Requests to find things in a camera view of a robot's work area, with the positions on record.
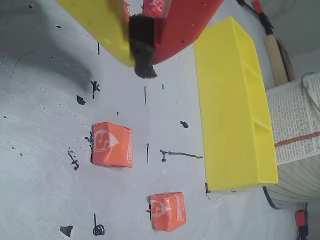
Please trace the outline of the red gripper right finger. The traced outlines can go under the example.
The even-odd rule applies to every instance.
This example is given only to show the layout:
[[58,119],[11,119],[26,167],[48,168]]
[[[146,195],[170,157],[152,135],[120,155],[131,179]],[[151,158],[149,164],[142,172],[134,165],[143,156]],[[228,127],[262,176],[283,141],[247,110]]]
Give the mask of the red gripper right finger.
[[129,17],[134,72],[142,79],[157,77],[154,65],[173,57],[198,39],[222,1],[161,0],[162,14],[142,12]]

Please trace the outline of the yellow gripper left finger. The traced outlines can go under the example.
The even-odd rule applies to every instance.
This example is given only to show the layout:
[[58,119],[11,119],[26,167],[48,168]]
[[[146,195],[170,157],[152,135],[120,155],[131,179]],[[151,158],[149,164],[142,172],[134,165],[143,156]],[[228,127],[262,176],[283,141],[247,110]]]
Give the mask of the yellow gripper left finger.
[[120,63],[135,66],[123,0],[58,0],[57,3]]

